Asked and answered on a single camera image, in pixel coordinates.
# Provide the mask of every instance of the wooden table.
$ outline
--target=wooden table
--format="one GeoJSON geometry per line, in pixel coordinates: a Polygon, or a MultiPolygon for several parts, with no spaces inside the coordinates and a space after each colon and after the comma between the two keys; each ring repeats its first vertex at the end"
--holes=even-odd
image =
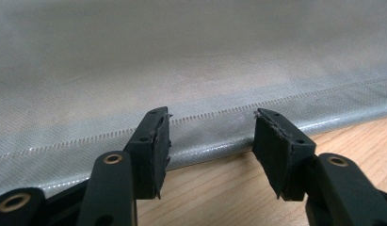
{"type": "MultiPolygon", "coordinates": [[[[387,192],[387,119],[312,136],[316,153],[355,161],[387,192]]],[[[139,225],[308,225],[305,202],[277,200],[252,153],[169,171],[162,200],[138,201],[139,225]]]]}

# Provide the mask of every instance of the gray fabric sheet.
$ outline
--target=gray fabric sheet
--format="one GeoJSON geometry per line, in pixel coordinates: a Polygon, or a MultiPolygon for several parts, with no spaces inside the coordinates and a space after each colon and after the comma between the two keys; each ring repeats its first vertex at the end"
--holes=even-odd
{"type": "Polygon", "coordinates": [[[248,150],[257,107],[386,117],[387,1],[0,0],[0,194],[88,179],[162,105],[170,170],[248,150]]]}

